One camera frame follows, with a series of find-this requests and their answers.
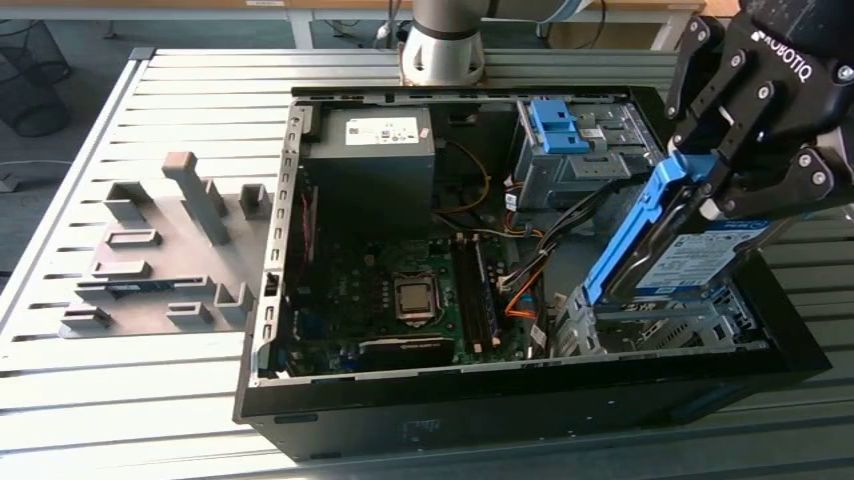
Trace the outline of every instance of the blue latch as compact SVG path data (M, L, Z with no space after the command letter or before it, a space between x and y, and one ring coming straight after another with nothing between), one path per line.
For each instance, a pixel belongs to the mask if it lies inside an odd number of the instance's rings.
M576 118L563 100L532 100L531 120L543 136L546 153L588 153L590 144L575 128Z

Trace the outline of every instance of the power supply label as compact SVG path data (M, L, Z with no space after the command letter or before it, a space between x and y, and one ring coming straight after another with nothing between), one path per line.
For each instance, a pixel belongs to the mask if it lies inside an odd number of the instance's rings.
M420 141L415 117L352 118L346 128L347 145L399 145Z

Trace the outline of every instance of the motherboard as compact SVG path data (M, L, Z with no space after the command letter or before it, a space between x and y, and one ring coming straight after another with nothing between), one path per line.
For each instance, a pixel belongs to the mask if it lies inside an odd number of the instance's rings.
M292 375L523 358L526 328L495 293L498 237L336 242L316 258L284 347Z

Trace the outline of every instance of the sticker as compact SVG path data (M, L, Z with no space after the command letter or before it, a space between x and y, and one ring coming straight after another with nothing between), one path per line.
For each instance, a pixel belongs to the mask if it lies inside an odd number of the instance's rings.
M516 211L516 196L512 193L504 194L504 206L511 212Z
M735 258L738 245L767 226L765 220L717 222L703 233L679 235L636 288L666 295L706 285Z
M602 129L596 128L579 128L578 132L582 134L584 138L604 138L604 133L602 133Z
M347 145L398 145L418 143L415 117L352 118L347 120Z
M546 333L536 326L536 324L531 326L531 338L534 339L536 344L540 346L540 348L546 348Z

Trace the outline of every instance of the blue drive bracket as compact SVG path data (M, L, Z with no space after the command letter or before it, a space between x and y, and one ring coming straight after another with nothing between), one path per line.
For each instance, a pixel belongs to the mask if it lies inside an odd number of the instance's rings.
M575 126L576 120L563 100L531 101L531 121L543 136L546 153L590 152L590 143L582 138Z
M634 207L626 219L611 237L608 246L599 257L587 279L584 280L584 291L587 300L594 305L604 294L608 276L616 269L623 258L630 255L631 247L635 244L646 227L654 224L665 213L663 198L670 185L690 177L694 182L701 182L715 164L714 155L682 155L674 152L653 170L650 180L638 196Z

